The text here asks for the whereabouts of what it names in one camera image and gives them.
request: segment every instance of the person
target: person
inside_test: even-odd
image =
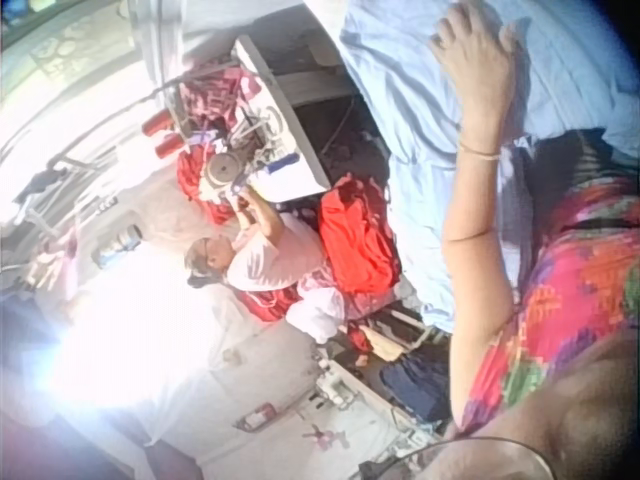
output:
[[[301,301],[286,320],[324,344],[346,320],[357,320],[395,299],[381,294],[345,294],[336,285],[320,236],[290,213],[279,213],[253,188],[230,198],[240,233],[235,240],[219,235],[193,243],[185,256],[194,288],[226,283],[245,292],[297,285]]]
[[[476,2],[451,6],[437,32],[429,47],[463,110],[442,247],[456,307],[455,423],[453,441],[420,454],[417,478],[609,478],[637,440],[638,168],[617,168],[590,134],[572,134],[582,153],[571,188],[549,214],[516,308],[494,215],[514,58],[524,52],[511,27],[493,33]]]

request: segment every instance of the colorful floral shirt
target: colorful floral shirt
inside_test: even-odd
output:
[[[601,226],[580,228],[594,221]],[[521,401],[598,340],[638,328],[639,224],[640,199],[622,179],[584,184],[554,212],[522,307],[476,376],[464,432]]]

